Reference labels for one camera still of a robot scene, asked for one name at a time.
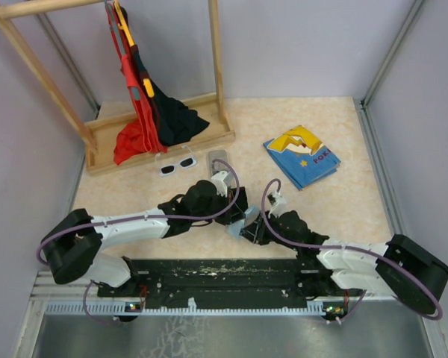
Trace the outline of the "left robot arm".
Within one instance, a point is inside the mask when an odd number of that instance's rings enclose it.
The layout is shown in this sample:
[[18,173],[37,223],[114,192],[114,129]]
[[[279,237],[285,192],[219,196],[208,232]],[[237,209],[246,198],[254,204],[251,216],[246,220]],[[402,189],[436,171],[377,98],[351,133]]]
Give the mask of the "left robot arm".
[[156,208],[121,216],[92,216],[73,210],[40,242],[37,258],[46,264],[58,285],[87,278],[130,296],[140,287],[130,260],[109,257],[105,249],[144,239],[165,239],[216,222],[224,226],[243,219],[248,209],[244,187],[217,189],[200,180]]

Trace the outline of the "grey glasses case green lining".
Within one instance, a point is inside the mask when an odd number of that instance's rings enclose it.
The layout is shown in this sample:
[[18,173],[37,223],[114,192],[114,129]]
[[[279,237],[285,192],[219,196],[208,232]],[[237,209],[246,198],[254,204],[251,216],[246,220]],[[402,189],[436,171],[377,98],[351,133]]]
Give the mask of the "grey glasses case green lining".
[[223,162],[229,163],[226,150],[218,149],[208,152],[207,164],[210,178],[221,171],[229,172],[227,165]]

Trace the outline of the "yellow clothes hanger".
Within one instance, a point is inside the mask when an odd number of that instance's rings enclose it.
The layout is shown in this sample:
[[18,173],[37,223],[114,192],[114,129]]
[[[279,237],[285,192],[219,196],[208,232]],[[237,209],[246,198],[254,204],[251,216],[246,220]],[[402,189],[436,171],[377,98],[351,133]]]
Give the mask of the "yellow clothes hanger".
[[113,6],[119,18],[119,28],[124,32],[124,35],[127,39],[131,55],[134,59],[134,65],[139,74],[140,81],[143,85],[145,93],[149,98],[153,98],[155,96],[154,87],[152,85],[151,78],[149,77],[149,73],[140,58],[139,48],[135,44],[135,41],[131,35],[131,31],[128,25],[128,14],[124,7],[117,0],[113,1]]

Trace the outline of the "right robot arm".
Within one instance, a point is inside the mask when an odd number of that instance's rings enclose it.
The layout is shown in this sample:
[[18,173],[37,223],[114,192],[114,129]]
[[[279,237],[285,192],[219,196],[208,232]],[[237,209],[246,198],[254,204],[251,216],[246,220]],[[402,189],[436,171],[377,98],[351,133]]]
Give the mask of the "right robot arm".
[[312,231],[294,210],[279,216],[259,213],[244,222],[239,234],[257,245],[275,242],[295,250],[309,268],[324,271],[318,283],[327,295],[359,289],[391,295],[432,320],[442,316],[448,265],[405,235],[395,234],[386,243],[346,244]]

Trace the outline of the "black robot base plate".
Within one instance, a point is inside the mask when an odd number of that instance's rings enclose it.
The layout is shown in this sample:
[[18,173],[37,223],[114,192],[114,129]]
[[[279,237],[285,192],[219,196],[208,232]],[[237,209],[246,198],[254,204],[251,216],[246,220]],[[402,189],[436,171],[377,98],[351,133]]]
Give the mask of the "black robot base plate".
[[181,309],[193,300],[212,309],[305,308],[317,298],[357,298],[328,269],[293,259],[129,260],[131,278],[115,288],[98,284],[100,298],[137,298],[150,309]]

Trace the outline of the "white sunglasses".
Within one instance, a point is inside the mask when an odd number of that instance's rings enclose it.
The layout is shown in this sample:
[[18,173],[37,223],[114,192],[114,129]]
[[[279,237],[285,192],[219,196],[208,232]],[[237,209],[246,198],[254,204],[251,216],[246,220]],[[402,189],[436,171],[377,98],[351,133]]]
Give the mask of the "white sunglasses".
[[174,172],[176,172],[177,168],[189,169],[197,164],[197,159],[191,148],[185,144],[183,144],[181,147],[187,151],[186,156],[179,159],[177,163],[159,165],[158,173],[161,177],[172,175]]

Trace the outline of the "wooden clothes rack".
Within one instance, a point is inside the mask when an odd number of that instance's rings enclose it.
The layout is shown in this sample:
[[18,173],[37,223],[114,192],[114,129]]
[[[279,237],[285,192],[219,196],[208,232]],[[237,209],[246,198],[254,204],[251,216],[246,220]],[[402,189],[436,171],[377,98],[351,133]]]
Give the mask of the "wooden clothes rack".
[[[0,4],[0,29],[84,142],[85,163],[88,173],[90,175],[100,175],[150,163],[156,158],[153,154],[144,153],[133,156],[119,166],[113,161],[112,151],[116,144],[117,134],[125,125],[137,119],[137,114],[132,110],[131,112],[116,116],[102,117],[91,122],[83,122],[12,22],[13,19],[24,16],[34,16],[52,11],[83,7],[92,3],[92,1],[23,1],[8,5]],[[192,138],[191,141],[169,147],[167,152],[161,155],[166,159],[180,156],[186,148],[199,151],[235,140],[235,130],[225,110],[217,1],[208,2],[208,12],[215,90],[192,98],[186,98],[182,102],[191,109],[197,109],[198,114],[203,115],[211,123],[208,129]]]

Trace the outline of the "black glasses case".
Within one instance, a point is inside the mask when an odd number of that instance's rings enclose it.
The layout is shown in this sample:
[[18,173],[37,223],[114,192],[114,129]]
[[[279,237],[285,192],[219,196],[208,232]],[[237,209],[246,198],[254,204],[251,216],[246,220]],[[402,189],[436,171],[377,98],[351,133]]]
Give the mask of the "black glasses case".
[[229,203],[233,203],[232,209],[239,209],[245,211],[248,209],[248,198],[246,194],[246,188],[241,186],[238,188],[229,188],[228,189],[228,201]]

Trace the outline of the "light blue lens cloth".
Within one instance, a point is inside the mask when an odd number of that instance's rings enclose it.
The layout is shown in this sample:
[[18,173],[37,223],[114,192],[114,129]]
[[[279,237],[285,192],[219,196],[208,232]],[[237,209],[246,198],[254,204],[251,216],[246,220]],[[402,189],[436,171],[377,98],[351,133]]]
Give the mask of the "light blue lens cloth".
[[245,212],[244,218],[236,221],[227,228],[227,234],[233,236],[236,239],[243,237],[244,229],[250,226],[259,216],[260,210],[251,205]]

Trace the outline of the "red hanging garment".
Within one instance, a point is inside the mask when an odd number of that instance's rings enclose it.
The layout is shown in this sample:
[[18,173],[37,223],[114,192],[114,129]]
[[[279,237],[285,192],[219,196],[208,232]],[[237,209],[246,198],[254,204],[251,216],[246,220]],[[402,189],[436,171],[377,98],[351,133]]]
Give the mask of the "red hanging garment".
[[117,135],[113,160],[123,163],[134,155],[167,152],[167,147],[158,139],[158,133],[152,116],[151,106],[141,88],[141,99],[131,103],[137,118],[128,123]]

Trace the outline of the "grey red clothes hanger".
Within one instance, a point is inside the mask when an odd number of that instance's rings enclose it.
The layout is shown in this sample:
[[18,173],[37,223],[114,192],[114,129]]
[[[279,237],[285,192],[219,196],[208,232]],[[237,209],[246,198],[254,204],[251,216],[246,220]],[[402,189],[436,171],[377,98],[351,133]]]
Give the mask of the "grey red clothes hanger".
[[121,63],[121,71],[125,77],[126,86],[133,101],[141,99],[141,87],[137,71],[134,68],[131,47],[134,41],[128,24],[118,1],[106,1],[105,10],[108,16],[113,43]]

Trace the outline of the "black hanging garment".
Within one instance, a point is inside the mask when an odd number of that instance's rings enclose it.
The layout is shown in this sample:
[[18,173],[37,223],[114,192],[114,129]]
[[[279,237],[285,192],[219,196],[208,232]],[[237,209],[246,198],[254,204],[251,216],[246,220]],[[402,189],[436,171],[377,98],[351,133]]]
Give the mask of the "black hanging garment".
[[173,146],[189,142],[194,136],[208,128],[209,122],[201,118],[198,112],[182,101],[167,96],[151,79],[155,96],[149,98],[145,93],[155,122],[158,139],[162,145]]

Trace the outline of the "blue yellow folded cloth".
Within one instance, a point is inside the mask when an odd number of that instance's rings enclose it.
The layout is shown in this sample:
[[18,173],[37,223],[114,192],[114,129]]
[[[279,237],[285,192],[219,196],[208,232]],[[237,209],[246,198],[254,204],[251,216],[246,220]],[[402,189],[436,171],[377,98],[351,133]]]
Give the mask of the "blue yellow folded cloth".
[[263,147],[299,190],[334,174],[340,165],[340,159],[301,125],[267,140]]

